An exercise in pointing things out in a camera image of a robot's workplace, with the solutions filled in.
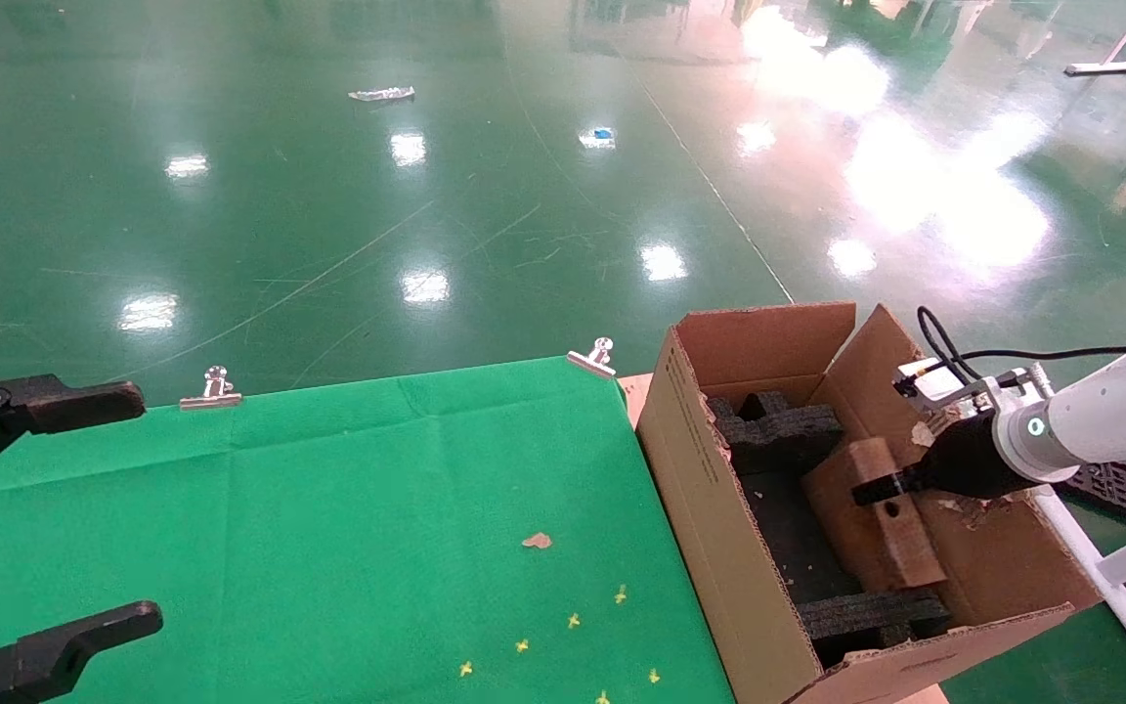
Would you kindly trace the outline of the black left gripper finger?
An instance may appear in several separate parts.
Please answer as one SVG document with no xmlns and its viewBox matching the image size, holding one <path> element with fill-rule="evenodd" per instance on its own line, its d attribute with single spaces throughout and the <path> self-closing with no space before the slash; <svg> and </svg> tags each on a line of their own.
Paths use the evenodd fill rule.
<svg viewBox="0 0 1126 704">
<path fill-rule="evenodd" d="M 74 690 L 95 654 L 162 629 L 157 601 L 129 601 L 0 647 L 0 703 L 45 703 Z"/>
<path fill-rule="evenodd" d="M 0 455 L 25 435 L 59 435 L 144 413 L 142 389 L 129 380 L 70 387 L 53 374 L 0 378 Z"/>
</svg>

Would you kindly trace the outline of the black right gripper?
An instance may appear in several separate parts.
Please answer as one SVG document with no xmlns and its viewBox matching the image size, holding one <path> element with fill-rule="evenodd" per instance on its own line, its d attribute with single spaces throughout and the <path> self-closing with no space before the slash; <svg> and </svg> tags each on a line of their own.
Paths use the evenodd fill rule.
<svg viewBox="0 0 1126 704">
<path fill-rule="evenodd" d="M 986 411 L 956 420 L 935 437 L 919 462 L 902 472 L 854 485 L 854 504 L 872 506 L 926 490 L 995 500 L 1022 490 L 1024 476 L 1009 467 L 998 451 L 993 435 L 995 419 L 997 412 Z"/>
</svg>

